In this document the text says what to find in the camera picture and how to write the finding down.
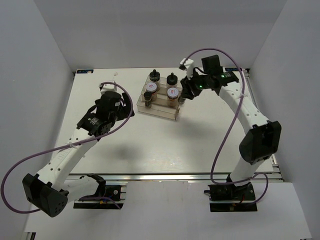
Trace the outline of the white-lid orange label jar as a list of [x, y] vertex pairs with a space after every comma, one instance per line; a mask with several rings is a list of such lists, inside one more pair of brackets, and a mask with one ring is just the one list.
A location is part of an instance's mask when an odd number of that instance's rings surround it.
[[145, 90], [148, 93], [151, 93], [151, 100], [155, 101], [157, 99], [157, 91], [158, 91], [158, 86], [154, 82], [148, 82], [145, 85]]

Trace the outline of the white granule shaker bottle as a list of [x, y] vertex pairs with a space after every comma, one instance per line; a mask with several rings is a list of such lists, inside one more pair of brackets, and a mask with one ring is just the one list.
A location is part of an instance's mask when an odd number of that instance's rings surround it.
[[176, 88], [178, 85], [178, 77], [172, 72], [166, 77], [166, 89]]

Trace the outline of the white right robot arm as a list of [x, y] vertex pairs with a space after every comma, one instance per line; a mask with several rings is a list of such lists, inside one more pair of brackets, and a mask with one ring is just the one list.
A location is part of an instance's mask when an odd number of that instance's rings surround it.
[[218, 55], [202, 60], [203, 70], [197, 72], [191, 59], [183, 58], [179, 69], [186, 72], [180, 81], [182, 91], [178, 103], [193, 100], [204, 90], [216, 93], [233, 111], [234, 117], [223, 138], [226, 142], [235, 121], [239, 121], [245, 133], [239, 144], [240, 159], [223, 185], [226, 195], [236, 200], [244, 193], [244, 187], [254, 177], [259, 166], [279, 147], [282, 126], [278, 121], [270, 121], [255, 106], [245, 93], [245, 77], [242, 72], [224, 71]]

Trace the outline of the black-cap spice bottle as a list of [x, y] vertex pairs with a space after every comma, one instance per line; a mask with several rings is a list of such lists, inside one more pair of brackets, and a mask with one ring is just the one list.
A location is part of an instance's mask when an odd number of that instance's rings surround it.
[[147, 108], [147, 109], [150, 109], [151, 106], [152, 106], [152, 93], [146, 91], [143, 94], [143, 98], [144, 98], [144, 107]]

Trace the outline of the white-lid brown sauce jar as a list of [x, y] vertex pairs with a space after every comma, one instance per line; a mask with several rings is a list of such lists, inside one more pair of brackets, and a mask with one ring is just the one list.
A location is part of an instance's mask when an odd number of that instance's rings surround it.
[[169, 107], [175, 107], [178, 104], [179, 90], [175, 87], [171, 87], [167, 90], [167, 105]]

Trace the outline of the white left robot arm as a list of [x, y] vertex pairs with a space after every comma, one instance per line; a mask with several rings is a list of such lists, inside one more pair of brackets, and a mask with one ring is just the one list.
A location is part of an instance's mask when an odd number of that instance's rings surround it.
[[27, 174], [22, 185], [27, 200], [50, 217], [56, 217], [67, 203], [81, 198], [99, 200], [105, 196], [106, 181], [99, 175], [88, 173], [73, 183], [66, 179], [85, 154], [94, 147], [102, 135], [108, 134], [117, 121], [133, 116], [132, 100], [124, 92], [106, 91], [95, 100], [77, 123], [70, 145], [61, 149], [35, 175]]

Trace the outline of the black-cap pepper grinder bottle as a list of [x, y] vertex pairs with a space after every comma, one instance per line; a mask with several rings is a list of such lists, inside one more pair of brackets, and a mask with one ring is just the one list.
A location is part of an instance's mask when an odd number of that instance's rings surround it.
[[186, 101], [186, 99], [181, 96], [177, 99], [177, 102], [179, 105], [183, 105], [185, 103], [185, 101]]

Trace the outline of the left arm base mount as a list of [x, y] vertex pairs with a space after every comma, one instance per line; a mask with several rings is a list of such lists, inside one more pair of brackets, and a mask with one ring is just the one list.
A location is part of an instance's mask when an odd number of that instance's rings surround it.
[[87, 174], [98, 183], [98, 188], [92, 195], [86, 195], [73, 203], [74, 209], [86, 210], [121, 210], [126, 199], [126, 186], [110, 184], [97, 174]]

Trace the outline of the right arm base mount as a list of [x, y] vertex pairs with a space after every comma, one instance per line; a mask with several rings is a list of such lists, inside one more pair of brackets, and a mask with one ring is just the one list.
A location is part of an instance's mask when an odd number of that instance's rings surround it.
[[211, 184], [203, 193], [209, 197], [209, 207], [213, 213], [258, 211], [251, 183], [243, 186]]

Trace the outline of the white powder shaker bottle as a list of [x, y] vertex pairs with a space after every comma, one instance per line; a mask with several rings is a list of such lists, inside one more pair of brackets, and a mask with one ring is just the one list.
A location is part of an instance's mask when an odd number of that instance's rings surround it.
[[153, 69], [149, 73], [149, 80], [155, 83], [158, 89], [160, 88], [160, 79], [161, 79], [161, 75], [156, 69]]

